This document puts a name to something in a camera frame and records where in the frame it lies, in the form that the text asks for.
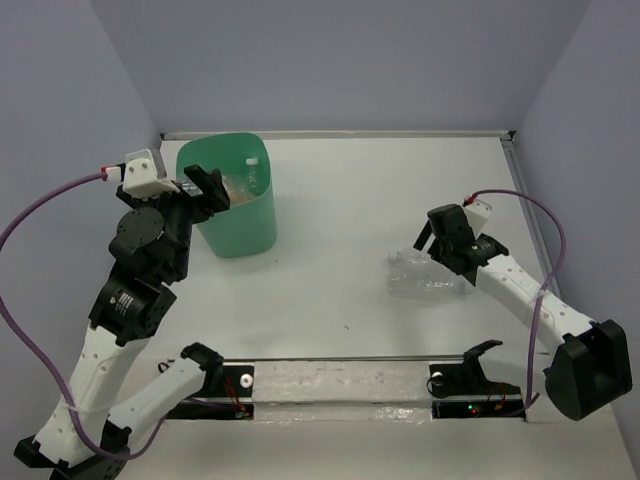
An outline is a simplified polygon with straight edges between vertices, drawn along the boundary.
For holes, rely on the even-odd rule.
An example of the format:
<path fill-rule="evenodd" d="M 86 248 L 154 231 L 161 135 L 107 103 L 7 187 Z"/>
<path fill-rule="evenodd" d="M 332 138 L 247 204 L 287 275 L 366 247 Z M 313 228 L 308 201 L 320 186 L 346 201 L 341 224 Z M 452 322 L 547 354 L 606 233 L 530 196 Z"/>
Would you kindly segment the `orange label tea bottle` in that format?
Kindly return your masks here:
<path fill-rule="evenodd" d="M 222 182 L 231 206 L 245 204 L 253 199 L 253 194 L 249 191 L 248 185 L 242 177 L 223 175 Z"/>

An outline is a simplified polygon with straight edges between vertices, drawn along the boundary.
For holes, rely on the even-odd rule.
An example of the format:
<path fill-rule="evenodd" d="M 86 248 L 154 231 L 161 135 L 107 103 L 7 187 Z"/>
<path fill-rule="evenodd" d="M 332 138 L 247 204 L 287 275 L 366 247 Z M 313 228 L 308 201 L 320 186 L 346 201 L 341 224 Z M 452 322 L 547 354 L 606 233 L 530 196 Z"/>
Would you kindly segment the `clear bottle blue label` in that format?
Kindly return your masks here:
<path fill-rule="evenodd" d="M 256 157 L 247 158 L 245 163 L 247 166 L 247 188 L 253 196 L 258 197 L 261 193 L 259 159 Z"/>

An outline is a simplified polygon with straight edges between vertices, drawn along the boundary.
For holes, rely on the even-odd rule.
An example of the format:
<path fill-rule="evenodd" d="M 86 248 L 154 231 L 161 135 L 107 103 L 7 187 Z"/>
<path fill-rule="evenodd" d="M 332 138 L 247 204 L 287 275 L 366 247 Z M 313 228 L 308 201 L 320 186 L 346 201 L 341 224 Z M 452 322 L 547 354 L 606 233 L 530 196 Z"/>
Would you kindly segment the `clear bottle blue-orange label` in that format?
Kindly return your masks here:
<path fill-rule="evenodd" d="M 202 194 L 201 189 L 190 181 L 177 182 L 176 185 L 191 197 L 196 197 Z"/>

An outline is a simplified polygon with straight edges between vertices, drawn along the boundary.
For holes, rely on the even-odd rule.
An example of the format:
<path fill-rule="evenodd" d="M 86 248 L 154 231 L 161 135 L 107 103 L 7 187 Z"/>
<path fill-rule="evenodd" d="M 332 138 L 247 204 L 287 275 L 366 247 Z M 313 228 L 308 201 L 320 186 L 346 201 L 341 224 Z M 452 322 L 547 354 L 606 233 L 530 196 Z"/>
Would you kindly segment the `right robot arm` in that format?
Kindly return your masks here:
<path fill-rule="evenodd" d="M 531 346 L 544 346 L 551 360 L 540 368 L 535 353 L 527 354 L 524 404 L 544 395 L 578 421 L 629 393 L 624 329 L 575 310 L 537 282 L 504 245 L 483 233 L 490 213 L 482 202 L 432 209 L 413 247 L 505 307 L 528 328 Z"/>

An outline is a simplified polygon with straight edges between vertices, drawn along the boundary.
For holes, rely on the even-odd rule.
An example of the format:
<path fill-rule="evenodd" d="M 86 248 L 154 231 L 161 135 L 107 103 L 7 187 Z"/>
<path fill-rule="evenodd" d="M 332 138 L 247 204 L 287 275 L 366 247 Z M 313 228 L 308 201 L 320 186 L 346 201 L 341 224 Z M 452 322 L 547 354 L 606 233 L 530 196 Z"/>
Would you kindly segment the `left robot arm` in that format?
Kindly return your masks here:
<path fill-rule="evenodd" d="M 153 174 L 149 195 L 130 187 L 133 173 L 124 164 L 97 173 L 117 184 L 117 196 L 128 206 L 109 245 L 115 262 L 90 311 L 71 377 L 64 379 L 49 357 L 41 357 L 61 397 L 46 424 L 14 451 L 24 465 L 49 469 L 55 479 L 116 477 L 149 449 L 172 409 L 221 383 L 222 356 L 193 343 L 135 396 L 117 399 L 175 302 L 172 285 L 187 276 L 193 227 L 230 206 L 219 170 L 189 166 L 182 182 Z"/>

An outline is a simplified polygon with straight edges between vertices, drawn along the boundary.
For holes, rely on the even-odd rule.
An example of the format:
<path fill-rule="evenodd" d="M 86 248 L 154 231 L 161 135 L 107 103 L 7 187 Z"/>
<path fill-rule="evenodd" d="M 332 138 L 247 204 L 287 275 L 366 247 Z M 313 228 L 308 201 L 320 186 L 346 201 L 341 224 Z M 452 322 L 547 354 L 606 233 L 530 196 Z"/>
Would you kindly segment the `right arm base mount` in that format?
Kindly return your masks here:
<path fill-rule="evenodd" d="M 482 360 L 486 352 L 503 344 L 500 340 L 486 340 L 469 348 L 457 362 L 432 363 L 426 390 L 431 396 L 434 419 L 526 419 L 521 388 L 486 376 L 488 368 Z"/>

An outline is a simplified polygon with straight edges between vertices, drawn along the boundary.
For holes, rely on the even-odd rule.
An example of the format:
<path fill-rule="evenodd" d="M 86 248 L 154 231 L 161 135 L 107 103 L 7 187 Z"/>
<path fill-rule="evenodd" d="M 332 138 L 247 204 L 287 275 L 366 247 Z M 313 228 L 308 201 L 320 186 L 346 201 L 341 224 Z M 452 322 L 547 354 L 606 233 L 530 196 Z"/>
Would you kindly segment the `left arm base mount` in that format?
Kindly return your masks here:
<path fill-rule="evenodd" d="M 195 394 L 181 401 L 167 415 L 168 420 L 252 420 L 255 366 L 247 362 L 226 362 L 223 373 L 207 378 Z"/>

